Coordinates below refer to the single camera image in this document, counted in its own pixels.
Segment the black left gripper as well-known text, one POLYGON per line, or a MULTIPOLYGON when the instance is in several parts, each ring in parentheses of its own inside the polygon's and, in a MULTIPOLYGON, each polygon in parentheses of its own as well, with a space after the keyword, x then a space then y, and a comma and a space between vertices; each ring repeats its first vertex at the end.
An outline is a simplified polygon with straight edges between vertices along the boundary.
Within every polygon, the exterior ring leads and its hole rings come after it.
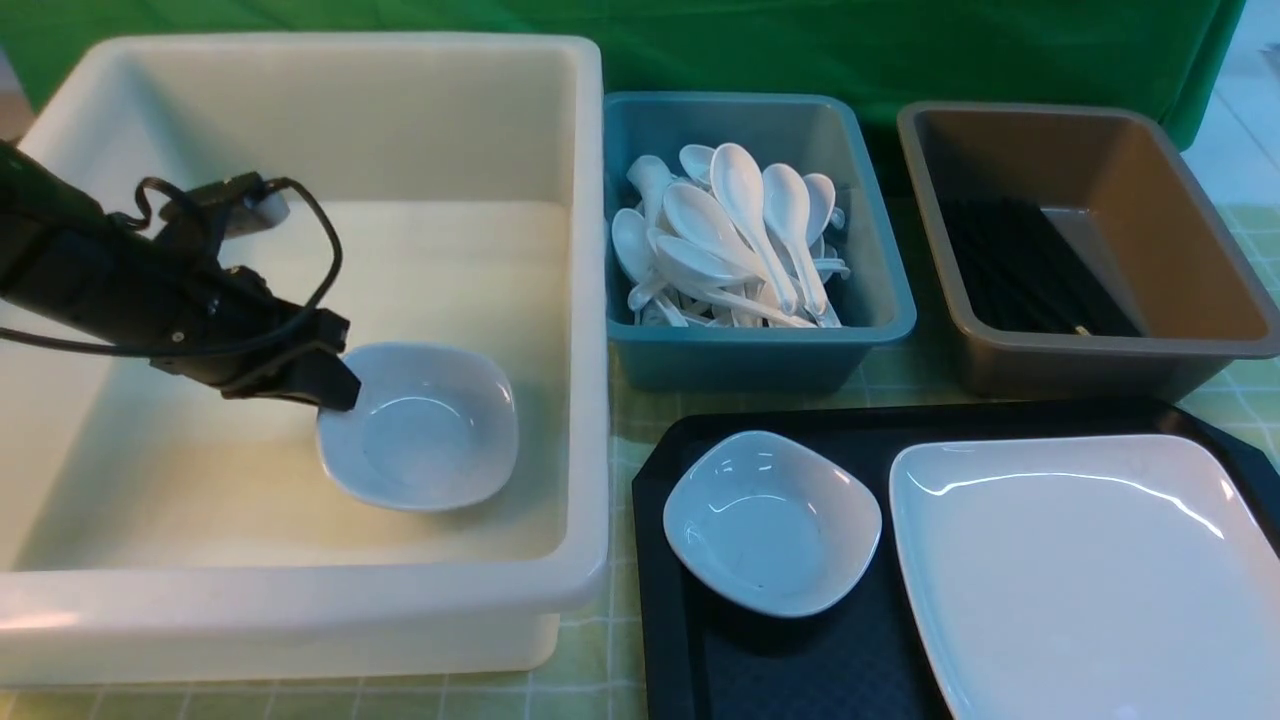
POLYGON ((279 398, 347 413, 362 387, 344 364, 349 320, 276 297, 250 269, 204 268, 183 282, 192 302, 150 365, 224 398, 279 398))

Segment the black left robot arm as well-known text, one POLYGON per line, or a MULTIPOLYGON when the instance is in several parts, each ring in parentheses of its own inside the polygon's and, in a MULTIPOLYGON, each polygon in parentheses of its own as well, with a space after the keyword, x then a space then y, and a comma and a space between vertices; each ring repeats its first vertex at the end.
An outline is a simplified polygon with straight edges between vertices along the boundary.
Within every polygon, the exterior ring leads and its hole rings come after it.
POLYGON ((342 360, 349 323, 321 307, 343 249, 317 200, 296 179, 248 172, 193 190, 143 178, 138 215, 105 211, 14 143, 3 143, 3 299, 90 336, 90 342, 4 329, 20 345, 134 357, 225 398, 279 398, 351 410, 358 377, 342 360), (228 241, 278 227, 293 191, 317 218, 332 261, 305 304, 276 297, 228 241))

